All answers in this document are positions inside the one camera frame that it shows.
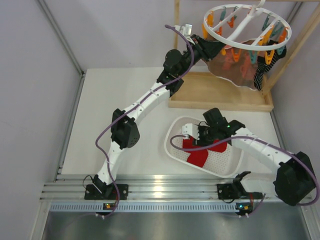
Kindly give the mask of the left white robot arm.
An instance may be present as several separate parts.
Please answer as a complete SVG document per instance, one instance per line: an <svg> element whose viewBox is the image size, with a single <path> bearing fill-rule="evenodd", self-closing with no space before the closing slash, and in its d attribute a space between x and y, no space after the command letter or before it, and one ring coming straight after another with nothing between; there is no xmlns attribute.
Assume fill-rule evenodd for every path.
<svg viewBox="0 0 320 240"><path fill-rule="evenodd" d="M163 71L152 87L131 106L123 110L117 108L113 112L112 122L106 128L111 132L110 147L108 151L103 151L103 166L85 187L85 200L122 199L115 181L124 154L140 139L139 124L154 108L180 89L184 83L183 77L198 61L213 60L224 46L218 40L205 40L194 34L187 42L187 50L180 52L172 49L166 53Z"/></svg>

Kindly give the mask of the black striped sock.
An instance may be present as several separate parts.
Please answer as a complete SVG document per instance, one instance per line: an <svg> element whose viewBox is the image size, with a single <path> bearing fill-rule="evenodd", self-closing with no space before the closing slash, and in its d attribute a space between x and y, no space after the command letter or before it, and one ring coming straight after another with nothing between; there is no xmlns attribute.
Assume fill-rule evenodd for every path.
<svg viewBox="0 0 320 240"><path fill-rule="evenodd" d="M254 87L257 90L261 90L263 87L263 75L268 72L268 65L266 64L265 58L262 56L257 57L257 69L253 77Z"/></svg>
<svg viewBox="0 0 320 240"><path fill-rule="evenodd" d="M279 60L283 59L286 56L286 54L287 54L286 46L284 46L280 50L275 50L271 63L265 64L264 73L268 73Z"/></svg>

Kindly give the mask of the red sock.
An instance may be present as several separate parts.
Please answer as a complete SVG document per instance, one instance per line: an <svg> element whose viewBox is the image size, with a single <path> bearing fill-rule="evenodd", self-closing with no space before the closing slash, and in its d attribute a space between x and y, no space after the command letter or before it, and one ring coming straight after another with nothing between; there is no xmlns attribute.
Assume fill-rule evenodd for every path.
<svg viewBox="0 0 320 240"><path fill-rule="evenodd" d="M206 161L209 159L209 154L216 154L216 153L224 153L227 149L227 143L223 142L217 146L204 149L204 150L199 150L199 151L186 151L190 155L187 158L187 162L195 165L197 167L202 168ZM195 144L194 139L191 137L190 139L183 139L182 140L182 148L183 149L197 149L200 148L201 146L198 146Z"/></svg>

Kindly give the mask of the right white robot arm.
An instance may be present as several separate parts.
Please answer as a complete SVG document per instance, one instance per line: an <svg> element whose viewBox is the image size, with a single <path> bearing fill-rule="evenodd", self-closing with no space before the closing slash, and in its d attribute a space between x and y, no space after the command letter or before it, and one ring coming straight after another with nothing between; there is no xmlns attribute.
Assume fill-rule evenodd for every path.
<svg viewBox="0 0 320 240"><path fill-rule="evenodd" d="M320 186L310 158L303 152L291 153L262 140L238 120L228 121L218 108L203 114L205 125L192 124L187 135L193 145L209 149L227 143L248 153L269 169L268 173L242 172L233 180L233 192L246 198L258 192L274 195L290 206L303 205L302 200L315 191L312 205L320 198Z"/></svg>

